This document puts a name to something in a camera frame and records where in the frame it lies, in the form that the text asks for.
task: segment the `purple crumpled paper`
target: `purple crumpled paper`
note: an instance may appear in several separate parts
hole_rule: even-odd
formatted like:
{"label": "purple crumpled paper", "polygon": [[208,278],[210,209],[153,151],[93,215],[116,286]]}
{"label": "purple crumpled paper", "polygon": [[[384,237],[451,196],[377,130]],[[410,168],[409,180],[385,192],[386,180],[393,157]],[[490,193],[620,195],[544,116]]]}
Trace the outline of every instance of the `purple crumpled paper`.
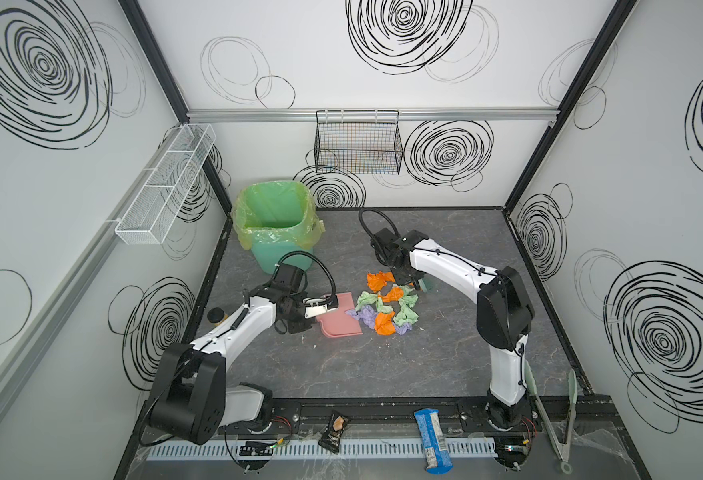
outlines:
{"label": "purple crumpled paper", "polygon": [[346,314],[355,317],[356,320],[363,321],[368,327],[375,330],[375,318],[378,315],[378,312],[373,310],[372,306],[365,305],[359,312],[353,309],[347,310]]}
{"label": "purple crumpled paper", "polygon": [[412,323],[403,323],[402,326],[397,326],[397,324],[395,323],[395,330],[400,335],[404,335],[404,333],[406,331],[413,330],[413,324]]}
{"label": "purple crumpled paper", "polygon": [[[365,305],[359,312],[357,312],[356,310],[347,310],[346,314],[349,316],[353,316],[357,321],[363,321],[372,330],[375,330],[375,318],[376,316],[378,316],[378,312],[373,310],[372,306]],[[397,326],[397,324],[394,323],[394,326],[395,330],[400,335],[404,335],[404,333],[408,330],[413,330],[413,325],[410,323],[403,323],[402,326]]]}

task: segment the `green trash bin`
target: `green trash bin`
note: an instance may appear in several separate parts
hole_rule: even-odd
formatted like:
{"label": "green trash bin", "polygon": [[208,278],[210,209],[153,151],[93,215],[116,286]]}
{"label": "green trash bin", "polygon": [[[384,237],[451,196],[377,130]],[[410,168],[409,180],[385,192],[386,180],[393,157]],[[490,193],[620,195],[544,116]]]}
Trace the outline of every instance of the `green trash bin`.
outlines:
{"label": "green trash bin", "polygon": [[[274,272],[282,255],[293,250],[312,252],[325,225],[319,220],[312,192],[301,182],[280,180],[253,184],[237,196],[234,231],[251,250],[261,270]],[[286,264],[308,270],[312,259],[294,255]]]}

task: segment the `metal tongs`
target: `metal tongs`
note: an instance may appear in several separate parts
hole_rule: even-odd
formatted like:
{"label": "metal tongs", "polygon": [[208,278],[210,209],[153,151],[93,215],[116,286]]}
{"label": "metal tongs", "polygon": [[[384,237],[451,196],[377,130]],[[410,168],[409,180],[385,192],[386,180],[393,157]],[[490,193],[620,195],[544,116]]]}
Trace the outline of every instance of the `metal tongs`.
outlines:
{"label": "metal tongs", "polygon": [[570,390],[569,400],[570,408],[567,413],[567,430],[565,433],[565,443],[559,443],[557,439],[557,433],[554,431],[554,427],[549,420],[549,416],[546,413],[546,408],[543,408],[543,403],[540,397],[538,397],[538,389],[536,388],[536,380],[533,378],[533,372],[530,370],[530,364],[525,360],[525,382],[527,383],[527,391],[530,396],[536,402],[536,407],[538,412],[543,417],[543,427],[546,428],[549,440],[551,441],[551,446],[554,448],[555,453],[559,457],[561,462],[559,463],[559,469],[562,470],[564,474],[573,473],[573,467],[569,464],[570,459],[570,445],[573,440],[573,424],[576,421],[576,401],[578,398],[578,384],[576,383],[576,372],[570,369],[570,373],[567,376],[567,383]]}

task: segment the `white wire basket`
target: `white wire basket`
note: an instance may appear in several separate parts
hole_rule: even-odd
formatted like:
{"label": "white wire basket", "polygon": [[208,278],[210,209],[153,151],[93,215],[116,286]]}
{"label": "white wire basket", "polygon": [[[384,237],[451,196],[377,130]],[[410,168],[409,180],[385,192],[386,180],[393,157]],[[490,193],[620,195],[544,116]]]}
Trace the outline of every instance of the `white wire basket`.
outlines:
{"label": "white wire basket", "polygon": [[185,124],[120,219],[114,233],[128,245],[159,245],[184,205],[216,134],[210,124]]}

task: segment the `blue snack wrapper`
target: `blue snack wrapper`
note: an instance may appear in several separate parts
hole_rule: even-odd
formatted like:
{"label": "blue snack wrapper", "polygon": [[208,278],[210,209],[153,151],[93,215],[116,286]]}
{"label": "blue snack wrapper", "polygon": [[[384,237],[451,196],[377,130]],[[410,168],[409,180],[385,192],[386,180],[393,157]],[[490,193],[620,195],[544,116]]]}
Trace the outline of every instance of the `blue snack wrapper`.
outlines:
{"label": "blue snack wrapper", "polygon": [[438,410],[424,408],[415,412],[418,429],[421,430],[423,452],[426,455],[426,471],[434,475],[450,472],[453,462],[447,452],[447,442],[440,428]]}

